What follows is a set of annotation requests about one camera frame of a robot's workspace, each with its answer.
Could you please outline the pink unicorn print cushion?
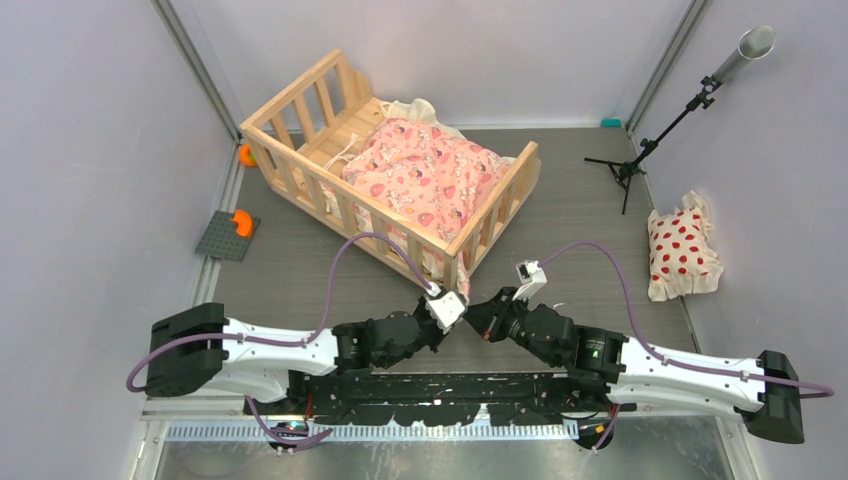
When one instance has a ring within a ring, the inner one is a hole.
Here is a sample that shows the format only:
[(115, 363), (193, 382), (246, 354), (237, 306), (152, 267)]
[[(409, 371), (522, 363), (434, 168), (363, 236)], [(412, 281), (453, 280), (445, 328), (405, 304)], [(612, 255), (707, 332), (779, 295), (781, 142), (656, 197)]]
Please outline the pink unicorn print cushion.
[(344, 146), (320, 166), (445, 243), (456, 240), (514, 158), (442, 124), (421, 98), (383, 101), (377, 115), (369, 133), (342, 134)]

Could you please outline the wooden slatted pet bed frame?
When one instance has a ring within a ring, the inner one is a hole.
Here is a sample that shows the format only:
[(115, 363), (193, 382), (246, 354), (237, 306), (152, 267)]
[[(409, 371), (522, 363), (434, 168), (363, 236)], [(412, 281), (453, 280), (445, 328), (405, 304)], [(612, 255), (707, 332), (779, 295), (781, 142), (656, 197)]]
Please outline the wooden slatted pet bed frame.
[(529, 142), (493, 193), (451, 243), (436, 238), (330, 175), (320, 161), (367, 134), (383, 102), (344, 53), (333, 50), (250, 115), (240, 127), (270, 188), (351, 238), (367, 253), (413, 281), (468, 294), (471, 277), (539, 178), (538, 145)]

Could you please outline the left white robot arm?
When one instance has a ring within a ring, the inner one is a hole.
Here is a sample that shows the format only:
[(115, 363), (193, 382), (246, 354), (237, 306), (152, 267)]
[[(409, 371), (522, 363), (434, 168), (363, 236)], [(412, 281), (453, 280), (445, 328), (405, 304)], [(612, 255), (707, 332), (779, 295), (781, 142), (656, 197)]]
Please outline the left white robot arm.
[(368, 374), (438, 349), (466, 312), (462, 296), (424, 295), (413, 312), (300, 331), (260, 327), (204, 303), (156, 322), (150, 352), (131, 371), (127, 387), (153, 398), (211, 389), (271, 403), (284, 414), (307, 398), (293, 374)]

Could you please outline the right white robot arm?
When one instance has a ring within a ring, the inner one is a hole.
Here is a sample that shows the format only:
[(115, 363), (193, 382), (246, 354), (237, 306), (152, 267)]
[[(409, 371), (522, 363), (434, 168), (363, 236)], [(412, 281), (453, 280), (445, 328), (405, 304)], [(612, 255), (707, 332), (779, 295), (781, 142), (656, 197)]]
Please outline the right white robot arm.
[(574, 379), (571, 397), (580, 408), (665, 404), (733, 420), (763, 440), (804, 442), (798, 375), (785, 354), (764, 350), (755, 358), (732, 359), (667, 349), (577, 325), (544, 304), (529, 308), (516, 292), (505, 287), (470, 306), (465, 321), (486, 342), (509, 339), (564, 370)]

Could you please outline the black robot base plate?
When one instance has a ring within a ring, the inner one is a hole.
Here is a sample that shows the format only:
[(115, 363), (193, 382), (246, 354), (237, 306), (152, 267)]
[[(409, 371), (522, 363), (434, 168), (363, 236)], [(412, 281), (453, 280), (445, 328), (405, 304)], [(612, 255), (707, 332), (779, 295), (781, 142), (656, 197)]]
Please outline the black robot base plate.
[(592, 390), (563, 373), (292, 373), (281, 399), (257, 401), (262, 415), (307, 416), (320, 425), (466, 426), (486, 411), (493, 426), (552, 425), (608, 413), (607, 388)]

